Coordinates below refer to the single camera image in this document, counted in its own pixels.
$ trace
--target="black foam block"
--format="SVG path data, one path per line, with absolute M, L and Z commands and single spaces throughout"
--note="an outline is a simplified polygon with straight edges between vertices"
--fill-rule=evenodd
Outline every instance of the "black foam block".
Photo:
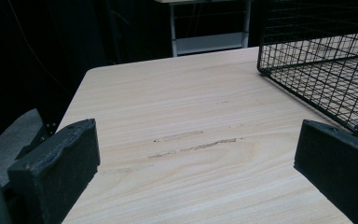
M 71 124 L 9 167 L 30 223 L 61 223 L 100 164 L 94 119 Z
M 358 138 L 304 120 L 295 168 L 353 223 L 358 223 Z

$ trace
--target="wire shelf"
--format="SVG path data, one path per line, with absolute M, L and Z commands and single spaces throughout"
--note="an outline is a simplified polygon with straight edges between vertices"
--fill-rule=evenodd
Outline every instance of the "wire shelf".
M 358 135 L 358 0 L 266 0 L 258 70 Z

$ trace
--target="wood grain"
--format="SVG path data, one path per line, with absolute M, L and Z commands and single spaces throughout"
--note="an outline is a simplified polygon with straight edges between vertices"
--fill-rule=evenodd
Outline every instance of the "wood grain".
M 61 127 L 95 118 L 102 164 L 65 223 L 350 223 L 293 168 L 303 119 L 257 49 L 88 71 Z

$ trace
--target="metal wire grid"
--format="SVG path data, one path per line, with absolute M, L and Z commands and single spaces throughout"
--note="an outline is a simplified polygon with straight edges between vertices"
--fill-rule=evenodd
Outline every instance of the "metal wire grid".
M 268 2 L 258 69 L 358 134 L 358 1 Z

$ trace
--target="cable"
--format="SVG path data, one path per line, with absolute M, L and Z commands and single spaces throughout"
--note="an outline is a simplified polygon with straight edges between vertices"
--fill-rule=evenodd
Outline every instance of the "cable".
M 199 26 L 200 13 L 201 13 L 201 10 L 202 10 L 202 6 L 203 6 L 203 3 L 200 4 L 199 13 L 198 13 L 198 15 L 197 15 L 196 26 L 194 27 L 193 36 L 195 36 L 196 33 L 197 33 L 197 28 L 198 28 L 198 26 Z
M 74 95 L 71 94 L 71 92 L 69 92 L 62 84 L 61 82 L 55 77 L 53 76 L 49 70 L 46 68 L 45 65 L 43 65 L 43 63 L 40 61 L 39 57 L 37 57 L 36 53 L 34 52 L 34 49 L 31 47 L 31 45 L 29 44 L 28 42 L 28 39 L 24 33 L 24 31 L 22 30 L 22 26 L 20 24 L 20 21 L 19 21 L 19 18 L 17 17 L 17 14 L 16 14 L 16 11 L 14 10 L 14 7 L 11 5 L 11 1 L 10 0 L 7 0 L 9 5 L 10 5 L 10 8 L 11 8 L 11 11 L 13 12 L 13 15 L 14 15 L 14 18 L 16 19 L 16 23 L 19 25 L 19 28 L 20 28 L 20 32 L 21 32 L 21 35 L 22 37 L 24 38 L 25 40 L 25 43 L 28 47 L 28 49 L 32 52 L 32 54 L 34 55 L 34 58 L 37 60 L 37 62 L 40 64 L 40 66 L 42 67 L 42 69 L 48 74 L 49 77 L 51 77 L 59 86 L 60 88 L 65 91 L 65 93 L 67 93 L 69 96 L 73 97 Z
M 187 26 L 186 37 L 188 37 L 188 33 L 190 31 L 191 23 L 193 21 L 195 12 L 196 12 L 196 3 L 193 5 L 193 12 L 191 13 L 190 22 L 188 23 Z

